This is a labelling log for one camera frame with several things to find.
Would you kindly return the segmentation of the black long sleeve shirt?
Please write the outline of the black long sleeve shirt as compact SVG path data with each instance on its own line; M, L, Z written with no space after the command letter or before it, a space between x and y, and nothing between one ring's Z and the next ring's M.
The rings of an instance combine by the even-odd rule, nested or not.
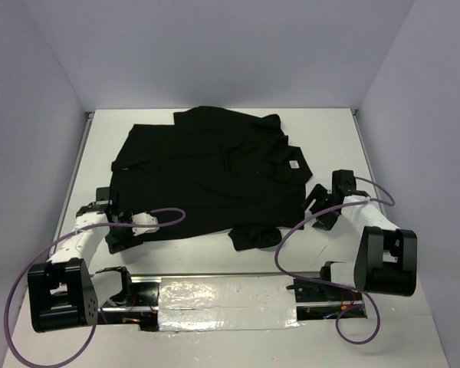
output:
M154 212L143 242L225 231L237 251L270 248L304 219L312 172L276 114L219 107L175 113L171 125L136 124L111 165L112 213Z

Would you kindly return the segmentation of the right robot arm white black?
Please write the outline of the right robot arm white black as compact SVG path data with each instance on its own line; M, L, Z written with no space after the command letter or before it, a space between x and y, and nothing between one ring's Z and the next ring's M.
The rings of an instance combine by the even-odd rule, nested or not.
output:
M410 297L417 285L417 235L393 224L375 206L380 200L357 188L359 180L352 170L335 170L331 189L317 184L301 208L315 216L316 229L330 231L344 218L357 230L353 285L359 292Z

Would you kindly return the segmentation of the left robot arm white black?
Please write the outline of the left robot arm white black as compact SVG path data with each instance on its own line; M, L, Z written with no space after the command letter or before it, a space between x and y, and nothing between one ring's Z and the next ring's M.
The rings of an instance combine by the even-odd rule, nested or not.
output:
M90 274L88 266L109 232L99 224L111 220L109 189L96 189L96 199L80 207L74 234L45 262L28 271L31 325L37 333L91 326L105 303L126 305L135 295L124 266Z

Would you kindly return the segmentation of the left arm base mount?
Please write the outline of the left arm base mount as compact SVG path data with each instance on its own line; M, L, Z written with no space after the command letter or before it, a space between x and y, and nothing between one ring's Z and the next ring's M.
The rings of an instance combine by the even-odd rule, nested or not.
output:
M91 278L101 325L135 324L157 331L160 282L136 278L125 267L104 268Z

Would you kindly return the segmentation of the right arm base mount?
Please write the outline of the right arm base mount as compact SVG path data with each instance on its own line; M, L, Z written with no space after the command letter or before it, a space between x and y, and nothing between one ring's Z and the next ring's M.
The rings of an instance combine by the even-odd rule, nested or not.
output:
M286 287L291 291L298 306L343 306L359 303L363 297L353 291L340 287L302 281L294 278Z

